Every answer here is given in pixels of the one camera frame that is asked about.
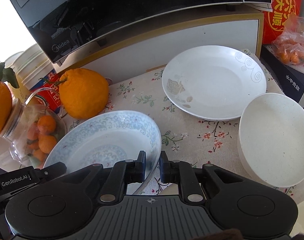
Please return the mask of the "glass teapot with mandarins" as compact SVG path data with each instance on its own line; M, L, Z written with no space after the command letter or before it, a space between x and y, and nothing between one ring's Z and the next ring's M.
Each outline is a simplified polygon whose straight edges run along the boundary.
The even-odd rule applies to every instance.
M45 87L35 90L25 102L13 100L11 114L0 133L0 137L10 143L9 149L0 155L3 166L16 161L23 166L42 168L54 146L66 134L62 106L56 114L45 105L30 104L44 91L59 96L55 89Z

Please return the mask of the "black Midea microwave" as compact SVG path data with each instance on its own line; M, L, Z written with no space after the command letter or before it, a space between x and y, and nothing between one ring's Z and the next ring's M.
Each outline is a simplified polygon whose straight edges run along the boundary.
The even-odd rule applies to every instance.
M124 26L181 9L272 0L10 0L51 62Z

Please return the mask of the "red gift box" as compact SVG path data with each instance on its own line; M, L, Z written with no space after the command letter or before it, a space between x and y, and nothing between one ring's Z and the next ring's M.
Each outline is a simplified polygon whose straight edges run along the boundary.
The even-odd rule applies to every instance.
M272 12L264 12L262 44L271 44L285 29L290 14L299 16L302 0L272 0Z

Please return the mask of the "white wooden cabinet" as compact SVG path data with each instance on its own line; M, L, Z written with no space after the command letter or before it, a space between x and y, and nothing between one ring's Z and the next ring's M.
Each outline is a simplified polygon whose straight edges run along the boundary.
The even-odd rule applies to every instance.
M260 55L264 14L247 5L214 5L155 16L110 32L55 64L62 75L87 68L118 83L165 66L198 46L249 49Z

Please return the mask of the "large orange on table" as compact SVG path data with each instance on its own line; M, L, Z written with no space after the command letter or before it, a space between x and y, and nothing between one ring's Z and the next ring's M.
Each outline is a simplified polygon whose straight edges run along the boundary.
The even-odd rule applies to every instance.
M102 112L109 100L109 84L99 73L76 68L64 72L59 81L42 79L59 86L59 96L66 112L75 119L90 119Z

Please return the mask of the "black and white carton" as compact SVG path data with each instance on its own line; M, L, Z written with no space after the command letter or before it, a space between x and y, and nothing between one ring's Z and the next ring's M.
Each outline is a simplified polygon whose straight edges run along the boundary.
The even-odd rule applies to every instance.
M284 65L274 56L272 46L262 45L261 62L268 68L284 94L304 108L304 73Z

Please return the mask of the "stacked instant noodle cups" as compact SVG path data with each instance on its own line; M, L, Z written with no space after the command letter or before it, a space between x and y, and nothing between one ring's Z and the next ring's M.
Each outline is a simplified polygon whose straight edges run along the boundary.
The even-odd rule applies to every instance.
M59 81L60 77L38 44L12 55L5 61L5 66L15 72L19 84L19 88L13 88L12 85L9 85L14 98L25 102L32 92L48 87L51 90L38 92L31 99L31 103L43 104L56 114L59 113L61 101L57 95L59 87L55 83Z

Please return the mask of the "blue patterned white plate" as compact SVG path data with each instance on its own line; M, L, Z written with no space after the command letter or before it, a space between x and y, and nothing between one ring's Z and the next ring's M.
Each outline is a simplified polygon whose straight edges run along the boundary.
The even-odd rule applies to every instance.
M52 149L44 165L62 162L67 173L92 164L113 167L146 153L144 182L128 185L128 194L141 194L148 185L161 153L161 132L148 115L130 110L97 115L69 131Z

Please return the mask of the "plastic bag of kumquats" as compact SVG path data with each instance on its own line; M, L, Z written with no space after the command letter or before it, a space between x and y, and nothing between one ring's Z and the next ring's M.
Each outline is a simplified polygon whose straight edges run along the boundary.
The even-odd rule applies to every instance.
M282 63L304 67L304 17L290 14L282 34L272 42L272 48Z

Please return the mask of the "white floral plate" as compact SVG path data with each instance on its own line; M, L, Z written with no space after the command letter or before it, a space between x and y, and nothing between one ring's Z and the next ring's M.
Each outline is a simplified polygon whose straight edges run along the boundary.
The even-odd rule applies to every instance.
M267 90L260 65L225 46L200 46L175 56L162 73L162 87L179 109L209 121L237 119Z

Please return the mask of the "large orange on jar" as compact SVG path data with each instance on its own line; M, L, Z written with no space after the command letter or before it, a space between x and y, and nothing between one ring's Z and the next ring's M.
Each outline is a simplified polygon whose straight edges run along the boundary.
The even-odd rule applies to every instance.
M14 88L19 88L15 72L11 68L5 68L5 63L0 63L0 132L5 126L12 111L12 95L5 84L8 82Z

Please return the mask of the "cream speckled bowl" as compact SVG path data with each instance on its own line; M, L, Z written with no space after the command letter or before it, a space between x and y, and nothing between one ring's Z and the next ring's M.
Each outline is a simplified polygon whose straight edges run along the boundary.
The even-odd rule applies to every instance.
M262 94L242 113L238 154L254 180L290 187L304 180L304 109L277 93Z

